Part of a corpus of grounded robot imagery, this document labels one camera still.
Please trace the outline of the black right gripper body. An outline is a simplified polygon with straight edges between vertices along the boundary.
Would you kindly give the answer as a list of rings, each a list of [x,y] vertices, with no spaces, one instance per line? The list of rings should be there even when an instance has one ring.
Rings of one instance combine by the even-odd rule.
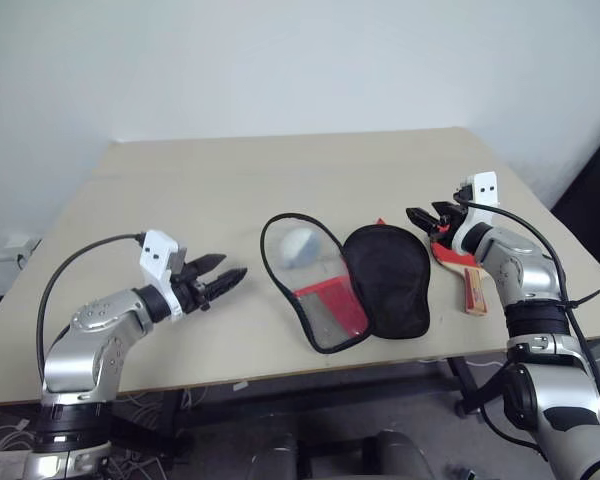
[[[460,216],[440,216],[438,219],[438,231],[429,235],[433,243],[451,243],[459,227],[465,221],[465,208],[461,207]]]

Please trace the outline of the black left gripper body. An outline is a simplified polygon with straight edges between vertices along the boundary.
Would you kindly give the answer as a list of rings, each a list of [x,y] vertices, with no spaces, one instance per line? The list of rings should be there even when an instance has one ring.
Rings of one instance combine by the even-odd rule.
[[[208,258],[198,258],[185,263],[181,271],[172,276],[172,290],[184,314],[210,308],[206,298],[206,286],[198,277],[213,269]]]

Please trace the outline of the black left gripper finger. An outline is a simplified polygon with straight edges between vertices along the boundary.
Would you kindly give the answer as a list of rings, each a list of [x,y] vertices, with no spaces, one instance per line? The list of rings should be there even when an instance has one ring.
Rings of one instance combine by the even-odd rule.
[[[233,268],[205,285],[205,298],[214,301],[236,287],[246,276],[247,268]]]
[[[196,276],[205,275],[213,271],[226,256],[224,254],[205,254],[193,261],[193,269]]]

